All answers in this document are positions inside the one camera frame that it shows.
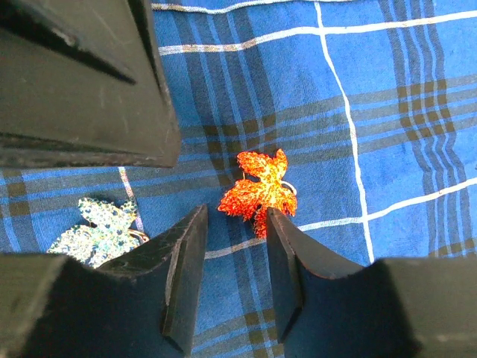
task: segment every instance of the blue cloth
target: blue cloth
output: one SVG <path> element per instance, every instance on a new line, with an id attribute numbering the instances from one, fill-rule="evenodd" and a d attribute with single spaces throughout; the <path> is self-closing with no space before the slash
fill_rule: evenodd
<path id="1" fill-rule="evenodd" d="M 154 19 L 182 154 L 126 174 L 151 237 L 209 205 L 194 357 L 283 355 L 265 244 L 215 209 L 240 151 L 282 148 L 293 223 L 357 263 L 476 255 L 474 1 L 174 4 Z M 117 168 L 4 170 L 0 249 L 45 251 L 79 198 L 125 187 Z"/>

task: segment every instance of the plaid tablecloth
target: plaid tablecloth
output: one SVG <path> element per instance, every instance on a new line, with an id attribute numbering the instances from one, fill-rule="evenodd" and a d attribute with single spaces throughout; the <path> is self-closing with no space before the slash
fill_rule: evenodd
<path id="1" fill-rule="evenodd" d="M 78 199 L 135 196 L 155 236 L 194 206 L 210 228 L 194 357 L 281 357 L 265 243 L 215 208 L 240 151 L 288 155 L 293 222 L 362 265 L 475 256 L 475 1 L 153 4 L 183 135 L 172 169 L 3 170 L 0 249 L 45 251 Z"/>

